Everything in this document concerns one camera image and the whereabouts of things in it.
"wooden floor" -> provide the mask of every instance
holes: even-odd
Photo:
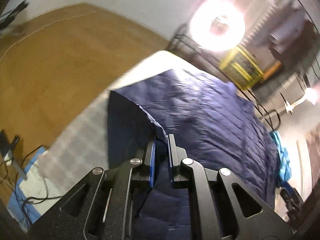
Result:
[[[0,129],[24,145],[18,160],[41,144],[50,145],[63,129],[112,81],[141,59],[164,49],[153,32],[88,4],[58,9],[27,24],[24,35],[0,39]],[[15,172],[9,167],[14,182]],[[5,176],[4,165],[0,177]],[[11,191],[0,185],[7,203]]]

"black metal bracket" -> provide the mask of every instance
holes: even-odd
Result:
[[[187,188],[196,240],[287,240],[291,228],[229,169],[213,171],[187,158],[169,135],[174,188]],[[133,191],[149,188],[155,139],[118,168],[95,168],[31,226],[31,239],[132,239]]]

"navy blue comforter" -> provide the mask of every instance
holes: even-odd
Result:
[[[117,90],[142,106],[188,157],[231,169],[270,207],[279,167],[276,145],[236,87],[207,73],[169,70]],[[135,239],[190,239],[188,194],[172,190],[166,162],[141,214]]]

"ceiling light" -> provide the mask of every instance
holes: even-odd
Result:
[[[208,0],[193,16],[190,33],[201,47],[225,51],[241,42],[245,23],[241,13],[233,5],[222,0]]]
[[[309,100],[314,106],[318,100],[317,92],[312,88],[306,88],[305,97]]]

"light blue cloth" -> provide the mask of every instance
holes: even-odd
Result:
[[[270,133],[271,138],[275,142],[278,148],[279,157],[280,157],[280,167],[279,167],[279,180],[288,181],[291,178],[291,166],[289,154],[286,147],[283,147],[281,142],[281,136],[278,131]]]

